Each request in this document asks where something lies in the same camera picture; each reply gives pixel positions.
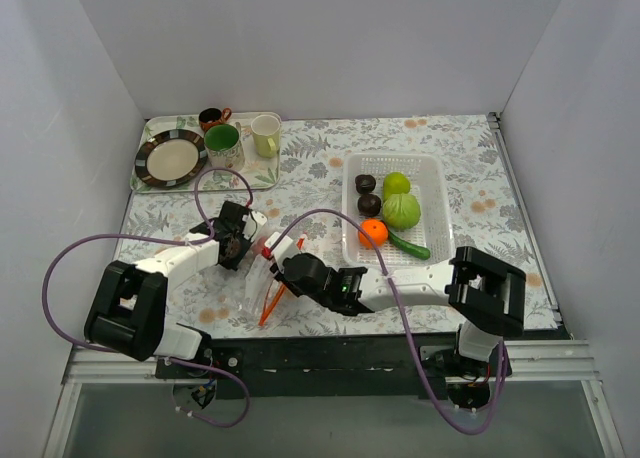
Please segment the fake dark purple plum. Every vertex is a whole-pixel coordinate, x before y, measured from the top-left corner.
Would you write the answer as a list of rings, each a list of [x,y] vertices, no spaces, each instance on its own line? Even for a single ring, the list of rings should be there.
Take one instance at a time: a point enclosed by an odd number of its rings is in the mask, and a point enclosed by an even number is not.
[[[376,188],[376,179],[369,174],[357,175],[354,179],[356,191],[360,195],[370,194]]]

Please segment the fake green cabbage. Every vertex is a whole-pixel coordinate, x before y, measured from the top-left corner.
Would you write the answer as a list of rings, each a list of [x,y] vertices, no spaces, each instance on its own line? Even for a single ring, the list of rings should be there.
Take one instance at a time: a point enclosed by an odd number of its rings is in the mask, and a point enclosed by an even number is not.
[[[392,194],[383,204],[382,217],[392,228],[407,230],[419,223],[421,207],[417,198],[410,193]]]

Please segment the fake green lime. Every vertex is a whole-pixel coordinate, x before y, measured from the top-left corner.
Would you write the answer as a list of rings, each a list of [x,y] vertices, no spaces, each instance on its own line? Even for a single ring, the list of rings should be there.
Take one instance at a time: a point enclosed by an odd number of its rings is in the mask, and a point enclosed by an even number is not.
[[[389,173],[383,181],[383,200],[386,201],[394,194],[409,193],[410,190],[411,183],[403,173]]]

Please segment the clear zip top bag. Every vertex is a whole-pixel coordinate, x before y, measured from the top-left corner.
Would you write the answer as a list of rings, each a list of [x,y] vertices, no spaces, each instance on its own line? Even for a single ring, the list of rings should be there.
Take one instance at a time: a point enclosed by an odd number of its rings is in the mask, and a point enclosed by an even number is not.
[[[265,243],[279,233],[280,229],[262,232],[237,270],[216,265],[200,273],[205,290],[214,301],[251,325],[265,325],[276,302],[287,292],[286,287],[275,280],[271,264],[262,255]]]

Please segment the fake orange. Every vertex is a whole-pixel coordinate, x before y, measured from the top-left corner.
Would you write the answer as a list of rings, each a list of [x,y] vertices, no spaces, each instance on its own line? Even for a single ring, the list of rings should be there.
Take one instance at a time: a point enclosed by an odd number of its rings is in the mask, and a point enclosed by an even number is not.
[[[360,244],[366,249],[372,249],[373,245],[384,245],[389,237],[386,225],[378,219],[367,219],[361,223],[361,231],[358,232]]]

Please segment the fake green cucumber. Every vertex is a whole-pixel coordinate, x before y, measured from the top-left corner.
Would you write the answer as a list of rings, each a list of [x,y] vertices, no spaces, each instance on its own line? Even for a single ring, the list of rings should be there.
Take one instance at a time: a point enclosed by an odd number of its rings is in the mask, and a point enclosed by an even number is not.
[[[388,232],[388,241],[400,251],[419,260],[426,261],[431,258],[431,251],[428,248],[406,241],[391,231]]]

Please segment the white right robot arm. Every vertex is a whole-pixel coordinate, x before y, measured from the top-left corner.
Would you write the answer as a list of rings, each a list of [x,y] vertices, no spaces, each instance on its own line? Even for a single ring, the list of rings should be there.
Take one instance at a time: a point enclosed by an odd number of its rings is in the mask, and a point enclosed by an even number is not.
[[[453,258],[385,275],[367,267],[334,269],[310,254],[278,246],[270,272],[295,296],[344,316],[376,313],[397,304],[449,306],[464,317],[452,351],[454,367],[475,375],[501,339],[524,332],[526,274],[474,247]]]

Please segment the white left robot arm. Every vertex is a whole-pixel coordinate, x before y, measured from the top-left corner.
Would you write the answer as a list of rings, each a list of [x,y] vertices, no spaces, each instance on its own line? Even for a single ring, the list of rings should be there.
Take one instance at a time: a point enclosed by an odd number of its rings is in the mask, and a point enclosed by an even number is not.
[[[213,355],[202,346],[204,334],[167,318],[167,299],[208,268],[236,271],[266,223],[264,214],[226,201],[218,216],[191,228],[180,244],[134,263],[110,263],[85,322],[85,339],[138,361],[178,358],[188,376],[205,376]]]

